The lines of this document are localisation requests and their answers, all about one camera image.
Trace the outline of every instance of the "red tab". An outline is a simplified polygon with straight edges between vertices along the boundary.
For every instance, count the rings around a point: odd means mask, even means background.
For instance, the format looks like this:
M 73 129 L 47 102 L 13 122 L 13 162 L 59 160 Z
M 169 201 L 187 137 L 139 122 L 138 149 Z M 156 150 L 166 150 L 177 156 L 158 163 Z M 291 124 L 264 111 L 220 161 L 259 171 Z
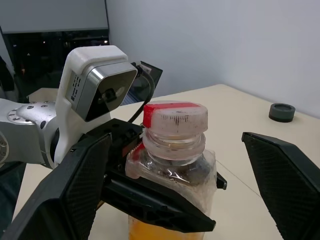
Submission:
M 151 118 L 155 110 L 158 109 L 177 109 L 177 108 L 190 108 L 200 107 L 193 102 L 173 102 L 173 103 L 159 103 L 159 104 L 147 104 L 143 107 L 143 125 L 148 129 L 151 127 Z

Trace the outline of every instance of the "table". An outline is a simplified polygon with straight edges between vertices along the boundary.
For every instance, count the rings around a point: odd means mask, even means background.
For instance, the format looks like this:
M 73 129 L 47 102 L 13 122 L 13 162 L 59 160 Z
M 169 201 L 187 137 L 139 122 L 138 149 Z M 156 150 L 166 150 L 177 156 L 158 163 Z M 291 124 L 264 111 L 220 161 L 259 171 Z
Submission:
M 228 187 L 226 191 L 215 193 L 211 218 L 217 225 L 213 232 L 206 233 L 205 239 L 281 240 L 260 197 L 245 145 L 241 142 L 242 132 L 255 132 L 294 143 L 320 167 L 320 120 L 297 112 L 291 123 L 275 122 L 268 118 L 270 102 L 221 84 L 157 97 L 156 100 L 190 101 L 208 108 L 206 147 L 216 152 L 217 170 L 227 179 Z M 128 120 L 139 105 L 121 106 L 111 116 Z M 142 115 L 135 123 L 141 122 Z M 27 164 L 14 215 L 49 172 L 42 166 Z M 96 213 L 89 239 L 128 239 L 127 222 L 124 213 L 104 204 Z

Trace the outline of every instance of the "screw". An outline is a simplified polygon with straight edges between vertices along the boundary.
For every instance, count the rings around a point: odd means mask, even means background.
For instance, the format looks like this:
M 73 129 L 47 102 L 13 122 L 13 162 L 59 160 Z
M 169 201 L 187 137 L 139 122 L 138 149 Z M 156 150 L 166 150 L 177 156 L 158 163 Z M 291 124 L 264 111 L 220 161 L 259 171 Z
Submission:
M 1 147 L 5 147 L 5 146 L 7 146 L 7 143 L 5 141 L 1 140 L 0 141 L 0 146 Z

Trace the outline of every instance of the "black rubber cap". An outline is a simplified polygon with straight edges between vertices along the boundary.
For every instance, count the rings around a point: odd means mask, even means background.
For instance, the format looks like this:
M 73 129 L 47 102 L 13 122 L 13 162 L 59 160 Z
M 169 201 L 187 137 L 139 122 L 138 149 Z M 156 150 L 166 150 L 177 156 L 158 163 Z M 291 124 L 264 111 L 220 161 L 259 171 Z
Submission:
M 270 107 L 269 118 L 281 123 L 289 123 L 294 119 L 296 108 L 284 103 L 274 103 Z

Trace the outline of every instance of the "plastic bottle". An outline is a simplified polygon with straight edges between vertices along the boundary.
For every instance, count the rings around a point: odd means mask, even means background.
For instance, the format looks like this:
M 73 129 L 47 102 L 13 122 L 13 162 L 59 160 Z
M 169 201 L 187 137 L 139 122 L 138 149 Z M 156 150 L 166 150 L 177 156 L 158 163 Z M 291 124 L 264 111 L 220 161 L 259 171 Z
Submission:
M 217 189 L 214 152 L 205 149 L 208 110 L 192 102 L 157 101 L 144 107 L 142 143 L 127 158 L 126 175 L 173 189 L 209 216 Z M 202 240 L 129 216 L 129 240 Z

